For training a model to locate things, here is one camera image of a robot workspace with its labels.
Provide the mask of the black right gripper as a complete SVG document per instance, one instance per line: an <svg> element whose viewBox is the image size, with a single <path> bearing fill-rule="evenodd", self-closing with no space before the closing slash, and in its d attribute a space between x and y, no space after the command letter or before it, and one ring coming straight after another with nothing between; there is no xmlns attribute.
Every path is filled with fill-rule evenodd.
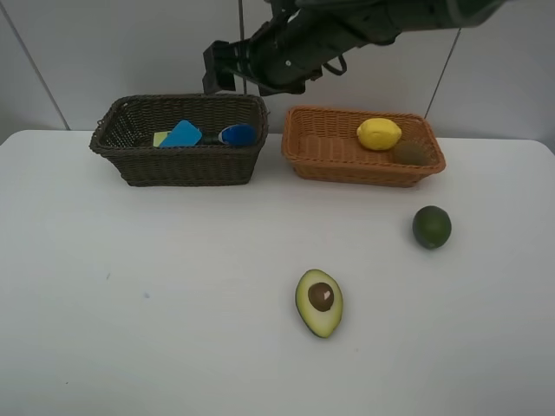
<svg viewBox="0 0 555 416"><path fill-rule="evenodd" d="M236 42L238 74L258 86L261 96L300 95L310 71L294 62L294 48L285 25L263 25L251 38Z"/></svg>

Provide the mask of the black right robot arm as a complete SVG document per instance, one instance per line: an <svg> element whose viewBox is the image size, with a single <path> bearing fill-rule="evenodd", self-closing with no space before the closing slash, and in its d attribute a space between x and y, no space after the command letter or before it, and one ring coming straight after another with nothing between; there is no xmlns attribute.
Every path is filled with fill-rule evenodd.
<svg viewBox="0 0 555 416"><path fill-rule="evenodd" d="M404 32L480 26L501 1L273 1L272 18L232 45L227 70L258 85L263 96L303 94L324 71L347 71L345 54L389 46Z"/></svg>

